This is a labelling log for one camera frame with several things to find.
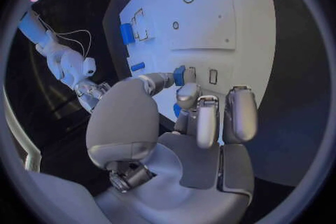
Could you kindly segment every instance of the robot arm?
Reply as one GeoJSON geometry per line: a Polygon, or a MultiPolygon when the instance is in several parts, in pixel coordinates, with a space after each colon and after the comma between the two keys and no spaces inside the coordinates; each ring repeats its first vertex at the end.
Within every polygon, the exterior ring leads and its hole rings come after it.
{"type": "Polygon", "coordinates": [[[74,90],[81,105],[89,112],[109,89],[107,83],[97,85],[89,78],[96,72],[93,58],[84,58],[79,52],[58,43],[56,35],[46,29],[33,10],[28,10],[18,28],[44,57],[57,80],[74,90]]]}

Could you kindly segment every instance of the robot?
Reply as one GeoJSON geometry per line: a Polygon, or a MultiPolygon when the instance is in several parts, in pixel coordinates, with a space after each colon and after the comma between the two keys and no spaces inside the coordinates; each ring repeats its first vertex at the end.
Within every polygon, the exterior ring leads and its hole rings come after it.
{"type": "Polygon", "coordinates": [[[87,152],[97,167],[109,172],[113,189],[113,194],[105,194],[112,195],[109,201],[122,200],[153,223],[240,219],[254,188],[250,159],[242,145],[257,131],[256,102],[249,87],[230,90],[221,117],[218,98],[202,95],[193,69],[143,74],[112,87],[97,85],[90,80],[95,60],[60,44],[32,10],[18,28],[35,43],[55,78],[71,88],[91,114],[87,152]],[[176,92],[178,119],[172,132],[159,137],[159,112],[152,97],[177,81],[179,85],[182,81],[176,92]],[[225,123],[224,146],[217,142],[220,120],[225,123]],[[197,210],[204,201],[209,214],[197,210]],[[225,210],[217,210],[215,204],[225,210]]]}

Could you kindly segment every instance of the robotic hand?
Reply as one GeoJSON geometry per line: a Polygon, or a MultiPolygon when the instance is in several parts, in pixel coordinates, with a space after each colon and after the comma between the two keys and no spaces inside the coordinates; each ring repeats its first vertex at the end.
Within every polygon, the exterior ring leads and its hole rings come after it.
{"type": "Polygon", "coordinates": [[[55,34],[43,26],[32,10],[26,12],[18,28],[46,57],[54,77],[75,90],[81,105],[92,113],[102,95],[110,88],[107,83],[97,85],[89,80],[96,72],[95,60],[84,58],[79,52],[59,44],[55,34]]]}

